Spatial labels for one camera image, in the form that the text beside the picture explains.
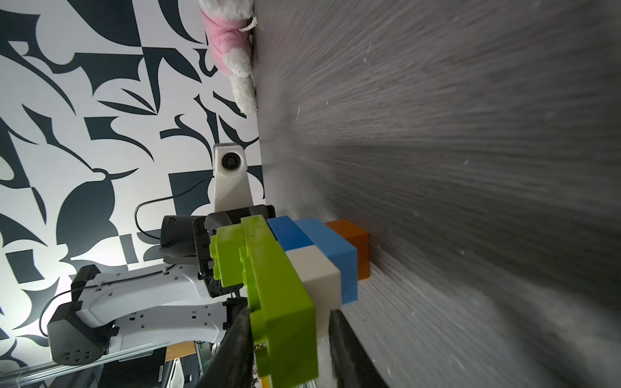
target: camera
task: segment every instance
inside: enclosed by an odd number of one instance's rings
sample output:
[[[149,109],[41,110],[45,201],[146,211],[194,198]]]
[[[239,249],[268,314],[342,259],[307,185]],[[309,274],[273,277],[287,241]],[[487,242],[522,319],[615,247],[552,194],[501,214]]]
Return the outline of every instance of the camera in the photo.
[[[222,167],[235,171],[242,164],[242,159],[235,152],[229,152],[222,157]]]

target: orange block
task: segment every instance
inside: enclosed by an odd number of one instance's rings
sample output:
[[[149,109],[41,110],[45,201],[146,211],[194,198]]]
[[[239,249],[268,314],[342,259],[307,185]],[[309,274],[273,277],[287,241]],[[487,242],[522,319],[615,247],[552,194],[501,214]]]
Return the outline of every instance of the orange block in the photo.
[[[349,220],[330,221],[328,228],[337,232],[358,250],[358,280],[371,276],[369,267],[369,232]]]

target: stuffed animal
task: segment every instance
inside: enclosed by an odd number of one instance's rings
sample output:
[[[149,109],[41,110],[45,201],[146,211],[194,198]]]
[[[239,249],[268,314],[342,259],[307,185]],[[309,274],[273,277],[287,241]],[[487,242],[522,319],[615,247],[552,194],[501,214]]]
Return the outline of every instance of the stuffed animal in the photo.
[[[209,49],[218,70],[229,76],[239,110],[256,112],[250,65],[250,34],[256,26],[254,0],[198,0]]]

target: green toy brick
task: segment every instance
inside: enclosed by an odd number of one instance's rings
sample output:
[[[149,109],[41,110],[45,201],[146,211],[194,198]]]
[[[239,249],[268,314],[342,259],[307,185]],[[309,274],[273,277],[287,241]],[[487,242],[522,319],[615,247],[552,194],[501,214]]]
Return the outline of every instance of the green toy brick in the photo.
[[[236,257],[241,259],[252,337],[261,345],[256,351],[259,376],[269,375],[273,388],[294,387],[317,378],[311,297],[262,216],[242,218],[243,236],[238,230],[229,230],[237,226],[218,228],[215,242],[212,240],[212,256],[222,277],[236,271],[219,263],[225,256],[229,259],[237,252]]]
[[[239,256],[239,249],[242,247],[245,247],[245,242],[243,228],[239,223],[218,228],[217,234],[212,236],[209,253],[212,258],[219,258],[214,260],[214,278],[222,282],[223,287],[243,282],[243,266]]]

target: wood grain surface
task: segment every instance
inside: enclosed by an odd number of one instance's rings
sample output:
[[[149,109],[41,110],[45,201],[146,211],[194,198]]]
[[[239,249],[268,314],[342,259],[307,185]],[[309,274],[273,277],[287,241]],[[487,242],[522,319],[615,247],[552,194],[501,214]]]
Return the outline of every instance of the wood grain surface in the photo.
[[[371,232],[371,279],[343,311],[386,382],[618,387],[619,6],[256,0],[256,14],[266,200]]]

